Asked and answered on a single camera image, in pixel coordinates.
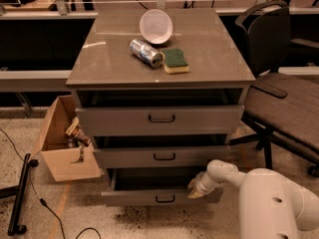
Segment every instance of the cardboard box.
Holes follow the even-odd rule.
[[[76,116],[75,109],[72,96],[57,97],[47,111],[32,151],[32,156],[41,152],[56,181],[101,176],[91,145],[84,147],[84,161],[77,163],[74,162],[80,158],[80,149],[67,148],[65,131]]]

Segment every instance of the sponge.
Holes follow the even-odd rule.
[[[189,64],[185,61],[181,49],[166,49],[163,53],[163,68],[168,74],[189,72]]]

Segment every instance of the office chair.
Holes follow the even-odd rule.
[[[256,148],[264,148],[266,167],[272,169],[271,142],[275,143],[312,162],[308,173],[319,177],[319,85],[278,73],[291,44],[318,49],[318,54],[319,44],[290,39],[289,7],[283,1],[256,5],[238,16],[235,25],[241,37],[238,49],[256,77],[242,121],[256,134],[230,144],[258,140]]]

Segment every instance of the chair seat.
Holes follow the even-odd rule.
[[[288,93],[284,99],[250,88],[245,100],[246,113],[309,146],[319,149],[319,85],[279,73],[257,81]]]

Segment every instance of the drawer handle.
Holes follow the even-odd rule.
[[[151,115],[149,115],[149,121],[153,123],[171,123],[175,121],[175,115],[171,116],[171,119],[153,119]]]
[[[175,202],[175,196],[173,195],[170,200],[159,200],[159,197],[156,196],[157,203],[173,203]]]
[[[175,153],[172,154],[172,157],[157,157],[157,154],[154,154],[154,159],[156,161],[172,161],[176,159]]]

